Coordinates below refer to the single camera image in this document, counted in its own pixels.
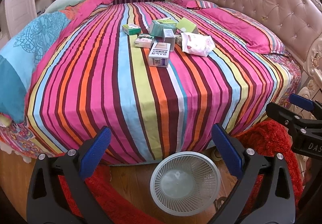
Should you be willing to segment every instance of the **green medicine box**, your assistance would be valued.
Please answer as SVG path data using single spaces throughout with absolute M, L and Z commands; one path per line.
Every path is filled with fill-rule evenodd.
M 197 25 L 192 21 L 189 21 L 187 18 L 182 18 L 181 21 L 177 24 L 177 28 L 182 32 L 191 32 L 191 33 L 199 33 Z
M 159 19 L 157 21 L 162 23 L 162 24 L 174 24 L 175 26 L 178 24 L 177 21 L 174 21 L 172 19 Z
M 163 37 L 163 29 L 171 29 L 173 33 L 177 31 L 177 23 L 165 24 L 159 20 L 152 20 L 152 23 L 149 27 L 149 33 L 152 36 Z
M 141 28 L 135 24 L 122 25 L 123 31 L 128 35 L 135 35 L 141 33 Z

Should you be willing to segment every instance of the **pink pillowcase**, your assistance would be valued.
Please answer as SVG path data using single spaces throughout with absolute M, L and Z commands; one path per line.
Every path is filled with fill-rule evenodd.
M 218 7 L 215 3 L 204 1 L 204 0 L 173 0 L 172 2 L 184 8 L 193 9 L 193 10 Z
M 227 8 L 202 9 L 199 14 L 220 24 L 246 42 L 248 50 L 260 54 L 287 55 L 282 41 L 268 28 L 254 19 Z
M 194 0 L 173 0 L 172 2 L 175 3 L 175 4 L 177 4 L 177 5 L 182 6 L 183 8 L 187 8 L 187 4 L 190 1 L 194 1 Z

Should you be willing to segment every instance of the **black clamp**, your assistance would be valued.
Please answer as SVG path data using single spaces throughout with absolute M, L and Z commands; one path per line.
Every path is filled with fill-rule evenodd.
M 294 223 L 294 191 L 284 156 L 277 153 L 274 157 L 267 157 L 252 148 L 244 148 L 219 124 L 212 128 L 212 139 L 230 174 L 238 181 L 208 224 Z M 257 176 L 262 174 L 263 181 L 252 212 L 240 216 Z
M 291 94 L 289 100 L 292 104 L 311 112 L 316 120 L 303 119 L 275 103 L 266 106 L 267 116 L 288 128 L 288 134 L 293 139 L 294 153 L 322 160 L 322 104 L 296 94 Z
M 30 180 L 27 198 L 28 224 L 113 224 L 96 202 L 84 180 L 90 177 L 111 141 L 111 131 L 104 127 L 79 150 L 48 158 L 40 154 Z M 64 175 L 83 218 L 71 213 L 58 175 Z

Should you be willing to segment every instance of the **pillow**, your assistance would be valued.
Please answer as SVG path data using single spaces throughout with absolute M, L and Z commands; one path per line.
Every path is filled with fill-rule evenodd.
M 56 0 L 46 9 L 45 13 L 65 10 L 68 6 L 75 6 L 84 1 L 86 0 Z
M 216 5 L 215 3 L 204 0 L 173 0 L 172 2 L 184 8 L 192 10 L 201 10 L 218 7 L 218 5 Z
M 246 42 L 248 50 L 260 54 L 289 56 L 282 41 L 267 27 L 238 11 L 228 8 L 202 9 L 199 14 L 220 24 Z
M 201 10 L 201 9 L 208 9 L 208 8 L 217 8 L 218 5 L 212 2 L 204 1 L 204 0 L 191 0 L 187 3 L 188 9 L 193 10 Z
M 187 8 L 187 4 L 190 1 L 194 1 L 194 0 L 173 0 L 172 2 L 175 3 L 175 4 L 177 4 L 177 5 L 182 6 L 183 8 Z
M 60 11 L 32 20 L 0 51 L 0 113 L 25 119 L 25 96 L 36 66 L 70 20 Z

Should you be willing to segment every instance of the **white medicine box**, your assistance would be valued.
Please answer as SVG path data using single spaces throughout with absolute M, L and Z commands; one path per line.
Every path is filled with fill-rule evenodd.
M 171 44 L 170 51 L 174 51 L 175 36 L 172 29 L 163 29 L 163 42 Z
M 170 44 L 163 42 L 154 42 L 149 53 L 149 66 L 168 67 Z

